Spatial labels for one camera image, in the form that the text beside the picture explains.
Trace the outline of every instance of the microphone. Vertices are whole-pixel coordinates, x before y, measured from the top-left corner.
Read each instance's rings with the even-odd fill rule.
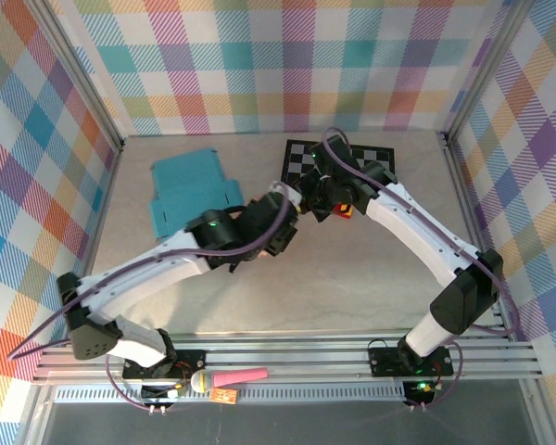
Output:
[[[240,369],[238,371],[209,371],[200,369],[192,375],[192,389],[195,392],[208,392],[213,388],[233,383],[258,380],[268,376],[268,368]]]

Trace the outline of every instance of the vent grille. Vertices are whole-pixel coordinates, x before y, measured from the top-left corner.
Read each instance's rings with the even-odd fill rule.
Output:
[[[310,402],[310,401],[400,401],[404,399],[401,383],[373,382],[348,384],[301,384],[301,385],[237,385],[238,403],[253,402]],[[140,387],[127,386],[125,395],[138,400]],[[208,394],[188,389],[177,400],[164,401],[208,401]],[[124,401],[109,385],[70,385],[57,388],[55,403],[111,403]],[[146,399],[146,402],[163,400]]]

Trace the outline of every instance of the chessboard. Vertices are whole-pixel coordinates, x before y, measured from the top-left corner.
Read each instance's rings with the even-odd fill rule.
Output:
[[[286,141],[286,151],[284,153],[284,163],[282,167],[281,180],[292,185],[305,173],[315,168],[315,162],[310,154],[310,148],[317,145],[312,141],[297,141],[288,139]],[[353,146],[351,145],[352,156],[357,160],[360,167],[373,160],[378,160],[386,169],[392,173],[396,172],[393,148],[381,146]]]

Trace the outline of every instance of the beige table surface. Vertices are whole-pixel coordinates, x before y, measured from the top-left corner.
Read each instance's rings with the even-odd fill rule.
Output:
[[[352,144],[395,148],[399,180],[457,235],[467,230],[436,134],[350,133]],[[158,159],[213,146],[226,176],[244,197],[263,194],[280,178],[286,139],[319,140],[317,133],[131,138],[120,167],[95,259],[94,272],[156,245],[148,203],[150,166]],[[312,215],[276,258],[228,266],[170,286],[131,307],[125,316],[170,333],[307,329],[409,328],[440,292],[426,267],[384,227],[362,217]]]

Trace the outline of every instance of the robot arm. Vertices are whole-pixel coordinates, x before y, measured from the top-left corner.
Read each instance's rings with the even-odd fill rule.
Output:
[[[337,156],[358,169],[358,163],[341,142],[331,141],[338,150]],[[120,317],[120,313],[161,288],[224,263],[231,264],[232,272],[240,261],[257,258],[262,249],[278,255],[297,231],[299,214],[312,212],[322,222],[336,204],[353,205],[360,213],[382,224],[424,262],[444,287],[431,303],[430,311],[398,344],[400,361],[407,368],[415,369],[433,351],[463,333],[497,301],[498,290],[487,275],[460,255],[464,250],[499,276],[502,259],[494,250],[481,255],[476,247],[452,234],[420,207],[379,162],[366,165],[362,172],[403,197],[412,207],[402,208],[390,194],[375,190],[338,168],[321,148],[319,144],[313,151],[317,168],[294,184],[294,189],[289,187],[290,202],[283,202],[284,196],[273,185],[268,194],[260,201],[252,201],[237,218],[233,219],[225,210],[209,210],[160,246],[119,267],[82,280],[71,273],[61,276],[58,286],[64,304],[83,292],[93,292],[67,312],[75,357],[88,360],[109,353],[148,368],[153,376],[163,376],[176,360],[167,333],[133,324]],[[283,205],[288,210],[272,238],[257,249],[247,250],[252,241],[268,230]],[[415,210],[430,223],[416,218]],[[433,227],[454,239],[461,250],[453,250]],[[208,254],[218,254],[218,251],[228,254],[236,252],[232,250],[235,248],[241,248],[239,254],[219,258],[201,250],[207,249]]]

